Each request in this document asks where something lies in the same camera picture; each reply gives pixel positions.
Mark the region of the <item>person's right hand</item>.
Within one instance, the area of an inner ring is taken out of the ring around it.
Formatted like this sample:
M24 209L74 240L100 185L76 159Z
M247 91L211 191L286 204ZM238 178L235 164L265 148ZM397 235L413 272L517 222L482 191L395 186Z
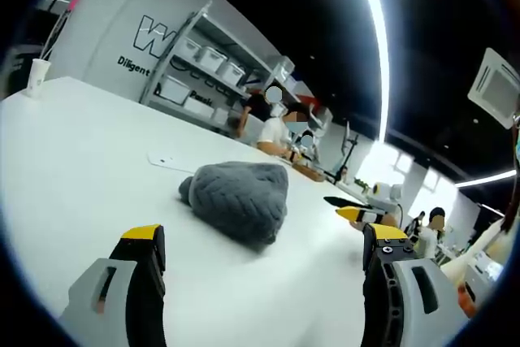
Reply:
M372 215L369 214L368 216L365 216L362 221L354 221L350 222L349 224L358 231L362 231L364 226L368 223L377 223L385 226L391 226L394 228L398 227L397 221L394 217L394 215L391 214L385 214L385 215Z

